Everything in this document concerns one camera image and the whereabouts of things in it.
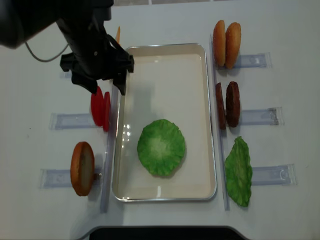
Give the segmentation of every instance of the black cable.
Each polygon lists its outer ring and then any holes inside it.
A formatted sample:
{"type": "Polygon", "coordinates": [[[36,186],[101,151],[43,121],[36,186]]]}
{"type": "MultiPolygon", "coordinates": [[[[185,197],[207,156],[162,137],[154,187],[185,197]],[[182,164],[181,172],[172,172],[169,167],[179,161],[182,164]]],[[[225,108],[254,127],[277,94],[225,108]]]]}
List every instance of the black cable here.
{"type": "Polygon", "coordinates": [[[58,58],[61,54],[63,54],[64,51],[65,51],[65,50],[67,49],[67,47],[69,46],[69,44],[67,44],[67,45],[64,47],[64,49],[63,49],[61,52],[59,52],[56,56],[44,60],[44,59],[38,58],[38,57],[32,52],[32,50],[30,49],[29,44],[28,44],[27,42],[25,42],[25,45],[26,45],[26,48],[28,49],[28,51],[30,52],[30,54],[32,55],[32,57],[34,57],[36,60],[38,60],[39,62],[42,62],[42,63],[48,63],[48,62],[51,62],[51,61],[55,60],[55,59],[58,58]]]}

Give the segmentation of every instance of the clear plastic sleeve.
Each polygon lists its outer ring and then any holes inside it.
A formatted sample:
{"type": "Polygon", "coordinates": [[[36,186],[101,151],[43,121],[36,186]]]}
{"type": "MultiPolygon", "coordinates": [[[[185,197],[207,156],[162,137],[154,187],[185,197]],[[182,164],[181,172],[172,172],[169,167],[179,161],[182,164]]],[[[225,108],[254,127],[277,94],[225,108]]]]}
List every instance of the clear plastic sleeve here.
{"type": "Polygon", "coordinates": [[[49,123],[50,130],[88,129],[96,126],[90,113],[64,114],[52,113],[49,123]]]}
{"type": "Polygon", "coordinates": [[[294,164],[253,167],[252,171],[253,186],[297,184],[294,164]]]}
{"type": "Polygon", "coordinates": [[[71,77],[72,77],[72,72],[71,72],[71,71],[60,72],[59,77],[60,77],[60,79],[71,79],[71,77]]]}
{"type": "Polygon", "coordinates": [[[243,68],[272,68],[270,52],[239,55],[234,66],[234,69],[243,68]]]}
{"type": "Polygon", "coordinates": [[[284,125],[282,107],[242,110],[239,125],[284,125]]]}
{"type": "MultiPolygon", "coordinates": [[[[94,169],[93,186],[99,186],[102,183],[102,169],[94,169]]],[[[70,188],[70,169],[41,169],[40,186],[41,189],[52,188],[70,188]]]]}

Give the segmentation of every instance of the bread slice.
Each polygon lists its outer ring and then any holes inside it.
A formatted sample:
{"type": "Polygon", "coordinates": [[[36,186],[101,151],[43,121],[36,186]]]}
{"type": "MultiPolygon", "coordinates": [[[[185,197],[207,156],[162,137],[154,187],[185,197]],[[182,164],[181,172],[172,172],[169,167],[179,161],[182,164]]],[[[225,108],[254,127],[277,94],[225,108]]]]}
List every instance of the bread slice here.
{"type": "Polygon", "coordinates": [[[95,173],[95,156],[89,143],[75,145],[70,167],[71,184],[79,196],[87,196],[91,190],[95,173]]]}
{"type": "Polygon", "coordinates": [[[226,116],[225,116],[225,106],[224,99],[222,96],[221,83],[215,85],[215,98],[216,106],[218,109],[218,119],[219,119],[219,128],[222,130],[226,129],[226,116]]]}
{"type": "Polygon", "coordinates": [[[226,62],[226,28],[225,21],[216,23],[213,30],[213,55],[214,61],[219,67],[223,67],[226,62]]]}
{"type": "Polygon", "coordinates": [[[232,69],[237,61],[241,44],[241,26],[233,22],[225,32],[225,67],[232,69]]]}
{"type": "Polygon", "coordinates": [[[240,118],[240,93],[238,84],[231,81],[226,88],[226,122],[229,127],[235,128],[239,123],[240,118]]]}

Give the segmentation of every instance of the plastic label strip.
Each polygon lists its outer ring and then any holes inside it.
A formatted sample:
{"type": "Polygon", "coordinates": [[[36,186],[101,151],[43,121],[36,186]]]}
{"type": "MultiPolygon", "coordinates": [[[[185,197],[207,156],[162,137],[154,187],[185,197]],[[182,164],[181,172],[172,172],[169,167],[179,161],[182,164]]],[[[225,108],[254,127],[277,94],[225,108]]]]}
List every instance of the plastic label strip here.
{"type": "Polygon", "coordinates": [[[294,164],[252,168],[252,185],[291,185],[297,184],[294,164]]]}
{"type": "Polygon", "coordinates": [[[239,118],[239,125],[283,125],[282,107],[268,109],[243,110],[239,118]]]}
{"type": "Polygon", "coordinates": [[[112,163],[115,152],[115,142],[118,128],[118,95],[119,90],[115,85],[112,85],[111,93],[111,108],[110,108],[110,127],[106,139],[106,154],[103,170],[103,182],[102,182],[102,193],[100,202],[100,212],[106,213],[109,205],[110,198],[110,187],[111,187],[111,175],[112,175],[112,163]]]}
{"type": "Polygon", "coordinates": [[[234,69],[272,68],[270,52],[250,54],[250,55],[239,55],[233,68],[234,69]]]}
{"type": "MultiPolygon", "coordinates": [[[[210,57],[211,57],[211,73],[212,73],[212,86],[213,89],[215,89],[215,86],[217,84],[217,75],[216,75],[216,67],[215,67],[215,58],[214,58],[214,50],[213,50],[213,43],[212,43],[212,35],[210,36],[210,42],[209,42],[209,49],[210,49],[210,57]]],[[[215,121],[218,123],[218,115],[215,114],[215,121]]],[[[226,186],[226,173],[225,173],[225,157],[224,157],[224,147],[223,147],[223,141],[222,141],[222,131],[217,128],[217,138],[218,143],[220,143],[220,147],[218,147],[219,156],[220,156],[220,172],[221,172],[221,184],[222,184],[222,195],[223,195],[223,204],[224,204],[224,210],[227,211],[230,209],[230,200],[229,196],[227,194],[227,186],[226,186]]]]}
{"type": "MultiPolygon", "coordinates": [[[[94,169],[93,186],[101,184],[101,168],[94,169]]],[[[56,170],[56,169],[41,169],[40,188],[70,188],[70,169],[56,170]]]]}
{"type": "Polygon", "coordinates": [[[49,123],[51,130],[99,128],[90,113],[52,113],[49,123]]]}
{"type": "Polygon", "coordinates": [[[59,75],[60,79],[71,79],[72,77],[72,72],[71,71],[67,71],[67,72],[60,72],[59,75]]]}

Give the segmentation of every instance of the metal tray rim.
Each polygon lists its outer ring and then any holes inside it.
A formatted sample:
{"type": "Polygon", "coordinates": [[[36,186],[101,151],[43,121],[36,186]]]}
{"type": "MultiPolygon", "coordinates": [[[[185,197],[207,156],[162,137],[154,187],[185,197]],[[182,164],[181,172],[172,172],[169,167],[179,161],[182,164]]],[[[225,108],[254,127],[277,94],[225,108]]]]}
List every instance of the metal tray rim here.
{"type": "MultiPolygon", "coordinates": [[[[217,171],[216,171],[216,158],[215,158],[215,151],[214,151],[214,137],[213,137],[213,126],[212,126],[212,111],[211,111],[211,101],[210,101],[210,91],[209,91],[209,76],[208,76],[208,62],[207,62],[207,53],[206,49],[199,43],[181,43],[181,44],[165,44],[165,45],[143,45],[143,46],[130,46],[126,48],[126,51],[129,49],[137,49],[137,48],[148,48],[148,47],[169,47],[169,46],[180,46],[180,45],[198,45],[200,46],[204,51],[204,62],[205,62],[205,70],[206,70],[206,88],[207,88],[207,94],[208,94],[208,107],[209,107],[209,122],[210,122],[210,136],[211,136],[211,148],[212,148],[212,160],[213,160],[213,170],[214,170],[214,178],[215,178],[215,186],[213,193],[209,197],[204,198],[147,198],[147,199],[122,199],[117,197],[114,191],[114,167],[116,162],[116,147],[114,148],[113,152],[113,163],[112,163],[112,176],[111,176],[111,192],[114,195],[114,197],[122,202],[122,203],[135,203],[135,202],[188,202],[188,201],[208,201],[212,199],[216,192],[217,192],[217,171]]],[[[118,104],[117,108],[117,131],[116,131],[116,137],[115,141],[118,138],[118,126],[119,126],[119,112],[120,112],[120,104],[118,104]]]]}

